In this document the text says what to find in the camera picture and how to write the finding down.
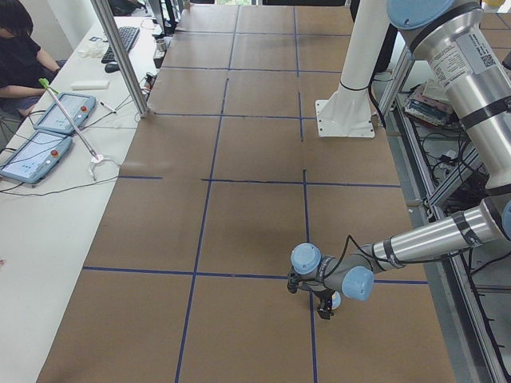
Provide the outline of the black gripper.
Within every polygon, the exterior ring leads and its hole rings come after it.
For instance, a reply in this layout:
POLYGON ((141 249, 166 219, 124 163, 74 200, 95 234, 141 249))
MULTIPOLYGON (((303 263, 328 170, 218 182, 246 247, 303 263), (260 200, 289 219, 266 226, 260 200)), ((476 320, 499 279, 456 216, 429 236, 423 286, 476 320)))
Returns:
POLYGON ((319 304, 316 308, 321 319, 330 320, 334 315, 333 312, 333 295, 334 290, 316 291, 315 296, 319 299, 319 304))

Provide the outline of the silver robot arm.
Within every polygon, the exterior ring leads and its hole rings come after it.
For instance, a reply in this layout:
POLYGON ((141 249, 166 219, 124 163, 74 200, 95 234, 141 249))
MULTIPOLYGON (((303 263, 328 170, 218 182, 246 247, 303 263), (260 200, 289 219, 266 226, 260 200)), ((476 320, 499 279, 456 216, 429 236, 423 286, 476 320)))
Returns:
POLYGON ((413 118, 442 127, 457 122, 489 172, 476 206, 383 241, 323 255, 302 243, 291 252, 287 288, 308 290, 329 318, 341 298, 368 299, 374 276, 413 263, 437 262, 457 251, 510 237, 510 80, 481 32, 476 1, 363 1, 355 18, 338 89, 315 103, 321 137, 371 138, 368 105, 386 32, 395 28, 409 55, 426 61, 442 101, 409 101, 413 118))

